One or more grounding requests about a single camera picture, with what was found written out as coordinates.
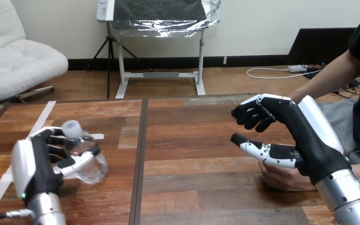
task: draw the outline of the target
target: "gray fabric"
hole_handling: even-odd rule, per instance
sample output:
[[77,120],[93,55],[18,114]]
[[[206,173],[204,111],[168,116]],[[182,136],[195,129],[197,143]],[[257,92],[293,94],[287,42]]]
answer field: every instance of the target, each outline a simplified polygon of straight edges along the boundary
[[332,125],[340,143],[352,164],[360,164],[360,145],[353,138],[353,105],[355,98],[338,102],[317,103],[326,119]]

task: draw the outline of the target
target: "robotic hand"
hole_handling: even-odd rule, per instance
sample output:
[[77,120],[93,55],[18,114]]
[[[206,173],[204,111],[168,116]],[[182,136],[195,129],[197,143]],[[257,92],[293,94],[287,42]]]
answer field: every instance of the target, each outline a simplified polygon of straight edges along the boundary
[[256,126],[257,132],[275,121],[285,124],[295,146],[265,145],[237,133],[231,141],[265,163],[297,168],[310,178],[340,224],[360,225],[360,184],[333,128],[310,96],[296,105],[288,97],[261,94],[242,102],[231,115],[246,129]]
[[45,127],[26,140],[17,141],[12,150],[16,194],[28,208],[33,225],[66,224],[58,197],[59,187],[65,177],[82,169],[100,152],[94,145],[80,155],[68,156],[64,149],[56,146],[65,142],[71,140],[60,127]]

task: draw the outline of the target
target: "metal connector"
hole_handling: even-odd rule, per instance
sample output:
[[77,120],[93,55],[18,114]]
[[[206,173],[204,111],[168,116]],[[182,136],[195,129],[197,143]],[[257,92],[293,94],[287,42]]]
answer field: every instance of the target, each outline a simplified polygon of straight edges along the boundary
[[32,215],[32,211],[29,209],[22,209],[22,210],[14,210],[6,212],[7,218],[23,218],[23,217],[29,217]]

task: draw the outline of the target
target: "bottle cap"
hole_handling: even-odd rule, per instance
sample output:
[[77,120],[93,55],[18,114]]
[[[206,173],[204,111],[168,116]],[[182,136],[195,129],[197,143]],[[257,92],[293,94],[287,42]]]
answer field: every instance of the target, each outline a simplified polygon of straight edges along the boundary
[[68,139],[76,139],[82,134],[82,127],[76,120],[68,120],[61,125],[64,136]]

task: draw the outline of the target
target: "white tape line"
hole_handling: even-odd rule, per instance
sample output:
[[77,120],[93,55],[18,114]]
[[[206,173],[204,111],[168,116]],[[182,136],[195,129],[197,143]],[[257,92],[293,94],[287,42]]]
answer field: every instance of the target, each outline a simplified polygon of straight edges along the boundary
[[42,111],[41,115],[39,116],[37,122],[35,122],[34,127],[32,128],[32,130],[30,131],[30,133],[28,134],[27,138],[29,136],[31,136],[31,134],[39,131],[42,126],[44,125],[44,123],[47,120],[47,117],[49,116],[50,112],[52,111],[54,105],[56,104],[56,101],[51,101],[48,102],[47,105],[45,106],[45,109]]
[[104,134],[91,134],[91,136],[96,140],[104,139]]
[[[49,116],[50,112],[52,111],[54,105],[56,104],[56,101],[48,102],[45,106],[44,110],[42,111],[41,115],[39,116],[37,122],[35,123],[34,127],[28,134],[28,137],[40,130],[45,123],[47,117]],[[13,180],[12,177],[12,166],[9,166],[6,173],[2,175],[0,179],[0,199],[2,198],[3,194],[6,192],[7,188],[9,187],[10,181]]]

